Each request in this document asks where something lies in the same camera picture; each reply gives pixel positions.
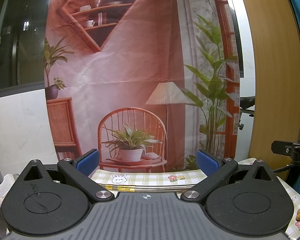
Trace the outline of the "checkered bunny tablecloth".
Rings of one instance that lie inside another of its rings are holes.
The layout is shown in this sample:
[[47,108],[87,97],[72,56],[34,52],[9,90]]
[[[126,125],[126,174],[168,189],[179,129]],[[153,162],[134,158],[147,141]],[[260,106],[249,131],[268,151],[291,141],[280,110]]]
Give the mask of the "checkered bunny tablecloth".
[[[201,170],[166,173],[119,173],[96,169],[90,178],[101,185],[180,186],[194,185],[206,178]],[[300,239],[300,194],[285,181],[281,184],[294,204],[294,215],[286,230],[290,239]]]

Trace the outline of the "telescopic metal pole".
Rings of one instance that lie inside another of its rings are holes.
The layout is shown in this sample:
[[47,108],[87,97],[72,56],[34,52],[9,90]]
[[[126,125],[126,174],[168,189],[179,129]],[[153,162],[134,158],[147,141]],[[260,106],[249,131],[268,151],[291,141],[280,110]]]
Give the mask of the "telescopic metal pole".
[[192,185],[180,186],[131,186],[131,185],[102,185],[109,191],[119,192],[184,192],[192,187]]

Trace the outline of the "wooden door panel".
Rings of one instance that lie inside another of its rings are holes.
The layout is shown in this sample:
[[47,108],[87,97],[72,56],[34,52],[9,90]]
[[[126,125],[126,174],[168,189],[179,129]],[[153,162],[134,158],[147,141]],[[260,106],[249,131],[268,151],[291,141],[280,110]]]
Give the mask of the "wooden door panel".
[[272,169],[290,163],[274,140],[300,135],[300,36],[289,0],[243,0],[255,59],[256,104],[249,156]]

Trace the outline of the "exercise bike seat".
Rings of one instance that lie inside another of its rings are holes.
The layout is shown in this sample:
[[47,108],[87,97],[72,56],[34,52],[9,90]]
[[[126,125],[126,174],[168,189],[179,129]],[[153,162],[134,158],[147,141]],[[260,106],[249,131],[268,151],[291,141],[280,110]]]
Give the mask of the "exercise bike seat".
[[244,127],[244,124],[241,123],[241,117],[242,114],[248,114],[250,117],[254,117],[254,110],[249,110],[249,108],[253,107],[255,105],[255,96],[246,96],[246,97],[240,97],[239,101],[239,124],[238,128],[241,131]]

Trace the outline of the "white plastic rack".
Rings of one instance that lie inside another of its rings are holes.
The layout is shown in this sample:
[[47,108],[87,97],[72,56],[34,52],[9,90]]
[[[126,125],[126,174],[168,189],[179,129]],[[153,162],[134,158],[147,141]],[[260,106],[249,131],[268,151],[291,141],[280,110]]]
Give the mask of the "white plastic rack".
[[0,184],[0,206],[2,205],[4,198],[6,197],[7,193],[10,191],[11,187],[18,177],[18,174],[7,174],[4,176],[4,179]]

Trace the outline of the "printed room backdrop cloth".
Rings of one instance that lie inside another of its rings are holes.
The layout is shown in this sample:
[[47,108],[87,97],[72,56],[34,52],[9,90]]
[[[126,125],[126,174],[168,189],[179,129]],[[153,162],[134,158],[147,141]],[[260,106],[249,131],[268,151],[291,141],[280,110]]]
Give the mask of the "printed room backdrop cloth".
[[119,172],[234,157],[239,59],[228,0],[50,0],[46,103],[57,158]]

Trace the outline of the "dark window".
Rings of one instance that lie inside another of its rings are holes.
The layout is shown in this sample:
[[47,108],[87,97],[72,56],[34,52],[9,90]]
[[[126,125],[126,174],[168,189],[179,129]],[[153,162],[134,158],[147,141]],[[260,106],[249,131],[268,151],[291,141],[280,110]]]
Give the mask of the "dark window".
[[0,0],[0,97],[44,88],[50,0]]

